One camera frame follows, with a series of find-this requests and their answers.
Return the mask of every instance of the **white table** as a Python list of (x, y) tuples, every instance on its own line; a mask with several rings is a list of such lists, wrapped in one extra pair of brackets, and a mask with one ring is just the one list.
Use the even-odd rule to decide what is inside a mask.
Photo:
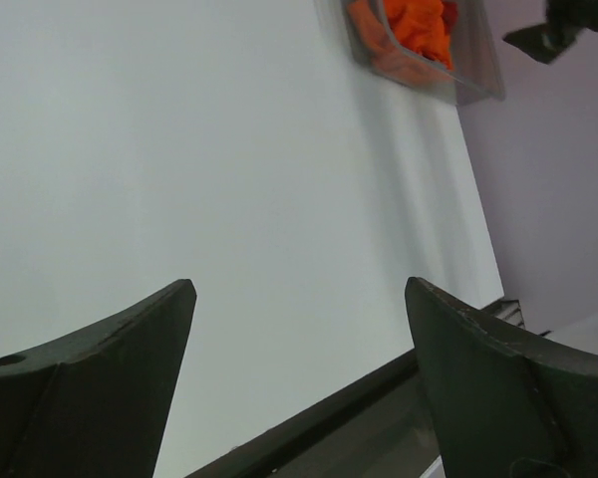
[(0, 356), (191, 278), (158, 478), (410, 349), (409, 276), (502, 294), (455, 108), (336, 5), (0, 2)]

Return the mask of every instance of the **orange fabric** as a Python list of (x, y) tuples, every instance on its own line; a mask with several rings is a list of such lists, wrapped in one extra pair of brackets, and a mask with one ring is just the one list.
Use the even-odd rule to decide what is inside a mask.
[[(390, 27), (399, 43), (452, 69), (449, 34), (456, 22), (456, 5), (443, 0), (384, 0)], [(348, 5), (359, 37), (372, 54), (373, 66), (396, 80), (421, 85), (436, 80), (433, 69), (401, 54), (391, 42), (369, 0)]]

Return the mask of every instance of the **clear plastic container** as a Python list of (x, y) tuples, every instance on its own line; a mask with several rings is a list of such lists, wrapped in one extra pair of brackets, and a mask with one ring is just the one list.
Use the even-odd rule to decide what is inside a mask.
[[(485, 98), (504, 98), (504, 86), (491, 32), (481, 0), (452, 0), (457, 20), (450, 33), (452, 69), (429, 60), (399, 43), (390, 27), (384, 0), (343, 0), (350, 43), (355, 59), (373, 72), (402, 85), (425, 92), (453, 105), (466, 105)], [(349, 9), (367, 2), (377, 22), (362, 32)], [(381, 53), (364, 42), (368, 31), (385, 36)]]

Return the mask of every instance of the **crumpled orange cloth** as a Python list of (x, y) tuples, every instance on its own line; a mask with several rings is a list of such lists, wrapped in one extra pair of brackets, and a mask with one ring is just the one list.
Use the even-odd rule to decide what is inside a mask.
[[(390, 27), (401, 45), (453, 69), (449, 52), (450, 33), (456, 23), (456, 4), (443, 0), (384, 0)], [(348, 14), (359, 37), (372, 54), (374, 67), (405, 83), (420, 85), (436, 80), (434, 71), (399, 52), (370, 0), (348, 5)]]

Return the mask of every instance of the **black object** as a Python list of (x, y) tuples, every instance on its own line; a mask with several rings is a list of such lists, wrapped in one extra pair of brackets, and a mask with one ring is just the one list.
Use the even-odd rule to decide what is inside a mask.
[(438, 456), (410, 351), (188, 478), (419, 478)]
[(0, 477), (150, 478), (195, 300), (178, 281), (0, 358)]
[(598, 478), (598, 356), (421, 279), (406, 302), (448, 478)]
[(503, 40), (537, 62), (550, 64), (581, 31), (598, 32), (598, 0), (548, 0), (547, 22), (508, 33)]

